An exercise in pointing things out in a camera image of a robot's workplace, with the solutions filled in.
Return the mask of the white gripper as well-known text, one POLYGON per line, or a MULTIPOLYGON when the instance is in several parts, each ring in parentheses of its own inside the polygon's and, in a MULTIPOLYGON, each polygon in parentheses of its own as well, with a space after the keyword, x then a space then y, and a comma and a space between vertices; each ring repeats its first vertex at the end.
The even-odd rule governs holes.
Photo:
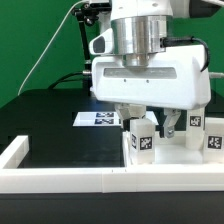
MULTIPOLYGON (((182 110, 204 107, 211 99, 201 45, 169 47, 151 54, 146 67, 125 67, 120 56, 97 57, 92 65, 92 91, 97 99, 164 109, 161 138, 172 138, 182 110)), ((130 130, 128 104, 116 104, 121 128, 130 130)))

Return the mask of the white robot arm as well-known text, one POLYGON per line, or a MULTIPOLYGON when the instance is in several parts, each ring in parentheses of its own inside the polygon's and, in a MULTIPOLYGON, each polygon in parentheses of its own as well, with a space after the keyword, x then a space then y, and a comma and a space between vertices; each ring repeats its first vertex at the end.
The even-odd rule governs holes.
POLYGON ((174 135, 183 110, 205 107, 211 99, 207 44, 192 36, 173 37, 174 18, 202 18, 224 0, 90 0, 107 3, 101 34, 90 42, 92 91, 119 111, 132 104, 159 107, 166 120, 160 133, 174 135))

